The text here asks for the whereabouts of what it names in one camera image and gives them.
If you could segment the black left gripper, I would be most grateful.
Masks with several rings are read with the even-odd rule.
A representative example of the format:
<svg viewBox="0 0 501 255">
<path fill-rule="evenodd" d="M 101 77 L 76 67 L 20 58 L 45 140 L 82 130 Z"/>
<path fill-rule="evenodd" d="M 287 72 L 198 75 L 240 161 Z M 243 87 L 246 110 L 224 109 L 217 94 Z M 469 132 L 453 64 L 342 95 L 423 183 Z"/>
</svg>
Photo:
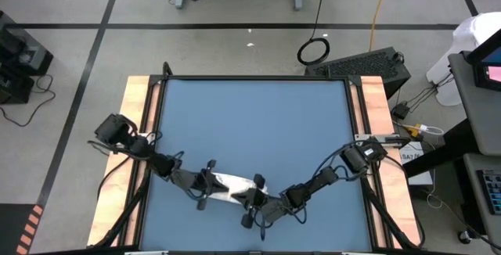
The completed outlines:
<svg viewBox="0 0 501 255">
<path fill-rule="evenodd" d="M 191 200 L 197 201 L 196 208 L 204 210 L 209 195 L 227 194 L 228 186 L 220 174 L 212 174 L 216 160 L 210 160 L 200 172 L 176 168 L 172 171 L 171 182 L 177 185 Z"/>
</svg>

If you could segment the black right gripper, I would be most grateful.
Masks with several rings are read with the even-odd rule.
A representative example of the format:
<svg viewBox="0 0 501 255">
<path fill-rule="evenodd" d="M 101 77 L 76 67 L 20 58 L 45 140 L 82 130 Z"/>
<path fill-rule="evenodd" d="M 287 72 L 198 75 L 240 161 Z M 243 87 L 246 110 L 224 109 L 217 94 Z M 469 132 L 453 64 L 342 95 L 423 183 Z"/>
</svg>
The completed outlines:
<svg viewBox="0 0 501 255">
<path fill-rule="evenodd" d="M 259 228 L 270 228 L 274 221 L 287 213 L 283 199 L 264 192 L 265 179 L 261 174 L 256 174 L 253 182 L 254 187 L 236 192 L 231 200 L 246 210 L 240 222 L 242 226 L 252 228 L 256 224 Z"/>
</svg>

